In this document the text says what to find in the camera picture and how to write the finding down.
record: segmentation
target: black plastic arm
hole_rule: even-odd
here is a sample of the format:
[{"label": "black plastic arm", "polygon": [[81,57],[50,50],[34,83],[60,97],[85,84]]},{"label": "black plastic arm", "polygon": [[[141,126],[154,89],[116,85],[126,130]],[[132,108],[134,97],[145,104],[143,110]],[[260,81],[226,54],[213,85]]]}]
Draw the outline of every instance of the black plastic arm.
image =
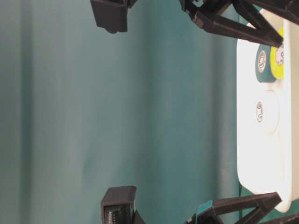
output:
[{"label": "black plastic arm", "polygon": [[299,0],[246,0],[299,25]]},{"label": "black plastic arm", "polygon": [[[282,44],[283,38],[253,4],[299,24],[299,0],[205,0],[200,7],[192,0],[179,1],[182,10],[189,14],[191,20],[209,33],[275,47]],[[231,4],[254,28],[221,16]]]}]

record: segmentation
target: black plastic clip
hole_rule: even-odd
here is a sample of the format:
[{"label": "black plastic clip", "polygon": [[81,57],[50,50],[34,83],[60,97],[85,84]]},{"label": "black plastic clip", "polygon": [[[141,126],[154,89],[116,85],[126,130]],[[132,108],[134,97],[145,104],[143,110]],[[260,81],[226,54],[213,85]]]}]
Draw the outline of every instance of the black plastic clip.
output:
[{"label": "black plastic clip", "polygon": [[[179,1],[191,20],[209,33],[275,47],[282,44],[283,38],[253,4],[299,24],[299,0],[204,0],[200,7],[194,4],[194,1],[200,0]],[[254,28],[221,16],[231,4]]]},{"label": "black plastic clip", "polygon": [[122,186],[109,188],[101,201],[103,224],[145,224],[135,210],[134,199],[137,188]]},{"label": "black plastic clip", "polygon": [[128,9],[137,0],[90,0],[95,21],[98,27],[105,28],[109,33],[127,32]]}]

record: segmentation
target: green circular disc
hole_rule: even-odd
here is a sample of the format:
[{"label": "green circular disc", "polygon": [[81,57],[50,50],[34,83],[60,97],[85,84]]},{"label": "green circular disc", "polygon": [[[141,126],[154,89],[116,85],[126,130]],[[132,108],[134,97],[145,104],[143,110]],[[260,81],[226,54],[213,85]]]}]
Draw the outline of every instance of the green circular disc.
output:
[{"label": "green circular disc", "polygon": [[271,47],[260,45],[256,53],[256,78],[260,83],[273,83],[276,78],[273,76],[270,65]]}]

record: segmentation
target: black bracket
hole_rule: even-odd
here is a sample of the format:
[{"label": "black bracket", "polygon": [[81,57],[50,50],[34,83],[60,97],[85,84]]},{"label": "black bracket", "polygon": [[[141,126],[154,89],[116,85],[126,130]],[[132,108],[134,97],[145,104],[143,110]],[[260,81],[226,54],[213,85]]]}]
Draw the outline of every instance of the black bracket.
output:
[{"label": "black bracket", "polygon": [[90,0],[93,14],[98,27],[105,28],[109,33],[127,32],[128,9],[137,0]]},{"label": "black bracket", "polygon": [[[257,224],[281,199],[277,193],[252,195],[246,197],[211,200],[197,208],[197,212],[184,224],[223,224],[219,215],[243,209],[254,208],[235,224]],[[263,224],[295,224],[299,223],[299,213],[268,221]]]},{"label": "black bracket", "polygon": [[[209,33],[275,47],[282,44],[283,38],[253,4],[299,24],[299,0],[204,0],[200,7],[194,4],[194,0],[179,1],[182,10],[189,14],[191,20]],[[231,4],[254,28],[221,16]]]}]

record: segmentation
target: teal fabric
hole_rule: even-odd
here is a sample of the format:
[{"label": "teal fabric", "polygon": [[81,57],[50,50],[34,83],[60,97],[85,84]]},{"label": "teal fabric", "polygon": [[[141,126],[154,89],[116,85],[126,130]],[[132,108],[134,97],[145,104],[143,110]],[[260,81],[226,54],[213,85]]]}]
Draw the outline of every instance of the teal fabric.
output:
[{"label": "teal fabric", "polygon": [[88,0],[1,2],[0,223],[98,224],[110,186],[137,186],[148,224],[238,196],[236,40],[178,0],[128,20],[111,35]]}]

